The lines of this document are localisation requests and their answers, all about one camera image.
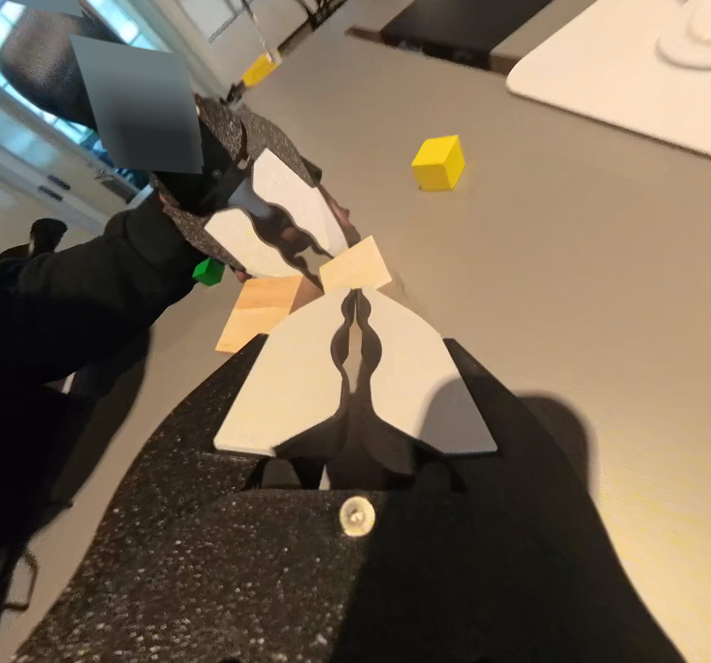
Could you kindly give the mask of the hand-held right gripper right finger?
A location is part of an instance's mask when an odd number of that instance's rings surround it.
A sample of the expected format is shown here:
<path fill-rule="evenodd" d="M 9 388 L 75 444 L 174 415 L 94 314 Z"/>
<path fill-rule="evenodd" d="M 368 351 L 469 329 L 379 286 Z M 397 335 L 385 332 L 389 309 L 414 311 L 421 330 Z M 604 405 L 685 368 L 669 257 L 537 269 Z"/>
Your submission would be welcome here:
<path fill-rule="evenodd" d="M 375 288 L 360 289 L 360 374 L 375 417 L 445 456 L 498 447 L 440 333 Z"/>

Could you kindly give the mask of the yellow wooden cube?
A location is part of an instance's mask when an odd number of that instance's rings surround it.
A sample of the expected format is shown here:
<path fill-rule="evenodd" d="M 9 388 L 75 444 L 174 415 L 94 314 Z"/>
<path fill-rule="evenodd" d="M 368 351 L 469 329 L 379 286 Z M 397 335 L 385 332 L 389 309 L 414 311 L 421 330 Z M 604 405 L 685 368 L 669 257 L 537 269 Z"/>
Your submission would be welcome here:
<path fill-rule="evenodd" d="M 466 167 L 459 136 L 428 138 L 422 143 L 411 167 L 422 191 L 454 190 Z"/>

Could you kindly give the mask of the person's black jacket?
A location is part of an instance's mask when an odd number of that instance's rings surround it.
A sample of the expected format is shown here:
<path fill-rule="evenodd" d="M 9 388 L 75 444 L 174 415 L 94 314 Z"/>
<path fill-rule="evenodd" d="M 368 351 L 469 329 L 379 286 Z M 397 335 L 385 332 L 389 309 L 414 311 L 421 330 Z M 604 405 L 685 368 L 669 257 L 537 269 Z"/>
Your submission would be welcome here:
<path fill-rule="evenodd" d="M 74 374 L 69 392 L 1 392 L 1 562 L 71 508 L 137 401 L 151 332 Z"/>

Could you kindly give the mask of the pale wooden cube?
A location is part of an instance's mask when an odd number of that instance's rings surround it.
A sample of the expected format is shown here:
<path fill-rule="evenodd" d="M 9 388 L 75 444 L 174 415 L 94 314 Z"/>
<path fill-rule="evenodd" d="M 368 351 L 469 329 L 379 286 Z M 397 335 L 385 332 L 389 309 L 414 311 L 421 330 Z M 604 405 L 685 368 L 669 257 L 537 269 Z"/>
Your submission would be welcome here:
<path fill-rule="evenodd" d="M 383 288 L 393 281 L 375 239 L 372 236 L 334 257 L 319 268 L 325 294 L 342 288 Z"/>

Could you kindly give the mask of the green wooden cube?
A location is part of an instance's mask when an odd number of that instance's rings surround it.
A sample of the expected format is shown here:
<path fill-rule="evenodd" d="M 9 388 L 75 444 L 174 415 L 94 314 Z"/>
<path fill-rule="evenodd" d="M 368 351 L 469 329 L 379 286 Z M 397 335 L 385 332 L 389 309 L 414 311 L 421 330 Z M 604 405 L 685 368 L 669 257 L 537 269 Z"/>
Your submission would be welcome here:
<path fill-rule="evenodd" d="M 226 266 L 223 262 L 209 257 L 196 265 L 192 278 L 197 283 L 212 287 L 222 281 L 225 269 Z"/>

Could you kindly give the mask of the person's left forearm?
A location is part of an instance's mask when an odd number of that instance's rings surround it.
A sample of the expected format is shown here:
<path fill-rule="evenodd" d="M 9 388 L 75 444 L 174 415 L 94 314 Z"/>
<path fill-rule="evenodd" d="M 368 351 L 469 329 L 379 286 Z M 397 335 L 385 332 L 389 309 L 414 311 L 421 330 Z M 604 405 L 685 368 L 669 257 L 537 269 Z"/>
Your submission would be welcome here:
<path fill-rule="evenodd" d="M 1 260 L 1 386 L 52 382 L 110 356 L 195 285 L 207 256 L 150 196 L 91 241 Z"/>

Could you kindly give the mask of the large brown wooden cube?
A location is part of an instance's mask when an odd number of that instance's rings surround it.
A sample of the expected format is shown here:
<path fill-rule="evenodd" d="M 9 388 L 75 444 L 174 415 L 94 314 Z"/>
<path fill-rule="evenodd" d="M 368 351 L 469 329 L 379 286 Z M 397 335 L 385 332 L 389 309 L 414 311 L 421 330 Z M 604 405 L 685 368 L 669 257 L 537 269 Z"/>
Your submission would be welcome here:
<path fill-rule="evenodd" d="M 218 339 L 216 351 L 236 354 L 252 339 L 270 334 L 290 314 L 323 294 L 307 277 L 247 280 Z"/>

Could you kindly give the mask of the thin striped pole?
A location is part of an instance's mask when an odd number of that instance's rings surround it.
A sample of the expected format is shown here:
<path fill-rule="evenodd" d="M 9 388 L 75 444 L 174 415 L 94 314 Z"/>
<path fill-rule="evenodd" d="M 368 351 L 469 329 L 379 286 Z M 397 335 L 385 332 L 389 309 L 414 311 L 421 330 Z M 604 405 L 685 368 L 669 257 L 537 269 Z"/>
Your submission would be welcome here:
<path fill-rule="evenodd" d="M 254 14 L 254 10 L 253 10 L 252 6 L 250 5 L 250 2 L 248 0 L 240 0 L 240 2 L 242 4 L 244 10 L 247 12 L 247 15 L 249 16 L 249 18 L 253 24 L 253 28 L 254 28 L 255 33 L 257 34 L 257 37 L 262 45 L 264 53 L 267 56 L 267 59 L 269 61 L 272 61 L 274 59 L 274 57 L 273 57 L 271 48 L 270 48 L 266 38 L 264 37 L 264 34 L 262 33 L 262 29 L 260 27 L 260 24 L 257 20 L 256 15 Z"/>

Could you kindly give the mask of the black desk mat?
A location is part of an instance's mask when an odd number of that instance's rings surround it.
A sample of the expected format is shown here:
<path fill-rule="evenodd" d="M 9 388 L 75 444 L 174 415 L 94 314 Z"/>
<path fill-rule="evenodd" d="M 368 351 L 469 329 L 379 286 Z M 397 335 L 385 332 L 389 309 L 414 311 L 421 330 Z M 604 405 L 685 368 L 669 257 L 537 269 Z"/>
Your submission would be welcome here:
<path fill-rule="evenodd" d="M 555 0 L 415 0 L 380 31 L 383 42 L 503 74 L 494 49 Z"/>

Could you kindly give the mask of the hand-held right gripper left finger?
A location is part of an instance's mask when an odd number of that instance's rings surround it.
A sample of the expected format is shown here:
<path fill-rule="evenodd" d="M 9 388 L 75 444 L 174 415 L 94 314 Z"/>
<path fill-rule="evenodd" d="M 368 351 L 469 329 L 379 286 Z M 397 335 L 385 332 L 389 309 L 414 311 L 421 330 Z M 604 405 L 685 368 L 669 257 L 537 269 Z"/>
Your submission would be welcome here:
<path fill-rule="evenodd" d="M 340 288 L 287 317 L 266 339 L 222 426 L 219 452 L 332 458 L 346 441 L 356 292 Z"/>

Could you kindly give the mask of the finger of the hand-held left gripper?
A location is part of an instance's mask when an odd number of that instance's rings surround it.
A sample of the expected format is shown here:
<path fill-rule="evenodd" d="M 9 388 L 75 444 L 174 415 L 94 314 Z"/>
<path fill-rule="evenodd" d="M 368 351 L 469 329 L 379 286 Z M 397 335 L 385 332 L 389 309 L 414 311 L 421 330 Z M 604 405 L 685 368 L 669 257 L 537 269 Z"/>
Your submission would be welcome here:
<path fill-rule="evenodd" d="M 242 208 L 231 207 L 212 215 L 204 230 L 252 278 L 305 277 L 323 288 L 297 249 L 299 240 L 307 247 L 311 236 L 281 209 L 272 222 L 261 222 Z"/>
<path fill-rule="evenodd" d="M 253 163 L 252 175 L 239 186 L 239 207 L 266 220 L 279 208 L 328 255 L 348 249 L 341 224 L 319 188 L 310 186 L 270 149 Z"/>

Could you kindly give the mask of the person's left hand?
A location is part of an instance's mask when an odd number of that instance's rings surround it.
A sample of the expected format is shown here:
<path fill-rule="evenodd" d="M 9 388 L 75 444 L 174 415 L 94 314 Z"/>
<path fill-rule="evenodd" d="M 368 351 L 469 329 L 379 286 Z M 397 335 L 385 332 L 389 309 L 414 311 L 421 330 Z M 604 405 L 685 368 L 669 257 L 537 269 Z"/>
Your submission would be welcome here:
<path fill-rule="evenodd" d="M 341 206 L 336 199 L 324 189 L 325 200 L 336 219 L 336 222 L 340 226 L 343 236 L 345 237 L 348 248 L 356 245 L 361 240 L 360 233 L 356 227 L 351 222 L 351 212 L 345 207 Z"/>

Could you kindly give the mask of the white document stand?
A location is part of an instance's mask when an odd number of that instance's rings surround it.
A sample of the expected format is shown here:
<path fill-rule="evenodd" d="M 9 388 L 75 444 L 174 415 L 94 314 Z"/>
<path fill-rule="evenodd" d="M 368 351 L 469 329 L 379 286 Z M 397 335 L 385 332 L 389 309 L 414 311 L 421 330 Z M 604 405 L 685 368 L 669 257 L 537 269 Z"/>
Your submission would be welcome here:
<path fill-rule="evenodd" d="M 710 156 L 710 0 L 598 0 L 508 74 L 515 96 Z"/>

